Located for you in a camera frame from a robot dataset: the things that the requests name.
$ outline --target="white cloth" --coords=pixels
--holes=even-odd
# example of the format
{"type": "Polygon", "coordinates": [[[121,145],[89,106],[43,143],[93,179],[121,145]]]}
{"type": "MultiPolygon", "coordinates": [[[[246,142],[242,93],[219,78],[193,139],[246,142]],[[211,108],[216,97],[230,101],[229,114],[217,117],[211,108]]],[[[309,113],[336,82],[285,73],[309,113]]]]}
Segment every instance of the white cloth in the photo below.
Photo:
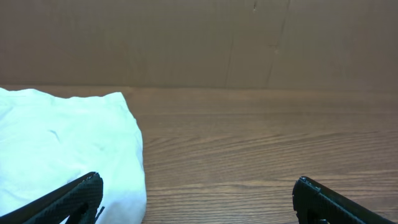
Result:
{"type": "Polygon", "coordinates": [[[142,136],[121,93],[64,99],[0,88],[0,216],[91,171],[104,181],[96,223],[140,223],[142,136]]]}

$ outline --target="white towel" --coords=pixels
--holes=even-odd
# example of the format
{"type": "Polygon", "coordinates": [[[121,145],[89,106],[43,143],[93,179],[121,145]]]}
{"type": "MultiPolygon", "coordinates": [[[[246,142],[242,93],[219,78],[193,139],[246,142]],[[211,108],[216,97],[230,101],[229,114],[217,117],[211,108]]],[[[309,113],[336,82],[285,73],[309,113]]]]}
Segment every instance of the white towel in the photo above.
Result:
{"type": "Polygon", "coordinates": [[[0,88],[0,216],[91,171],[104,181],[96,223],[140,223],[142,136],[121,93],[64,99],[0,88]]]}

